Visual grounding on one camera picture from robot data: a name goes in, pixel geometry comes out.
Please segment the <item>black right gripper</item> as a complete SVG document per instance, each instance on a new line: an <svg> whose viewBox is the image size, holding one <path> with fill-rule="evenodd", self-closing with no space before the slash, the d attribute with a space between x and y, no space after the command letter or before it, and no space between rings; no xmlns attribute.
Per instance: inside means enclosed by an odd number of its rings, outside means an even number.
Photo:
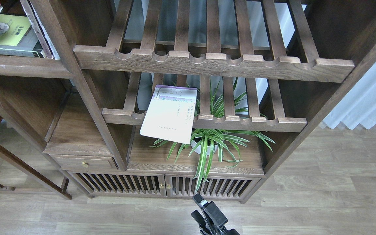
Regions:
<svg viewBox="0 0 376 235"><path fill-rule="evenodd" d="M202 235L240 235L235 229L226 229L225 223L228 219L214 202L207 202L200 194L193 196L195 203L201 208L204 215L195 210L191 216L199 225L200 234Z"/></svg>

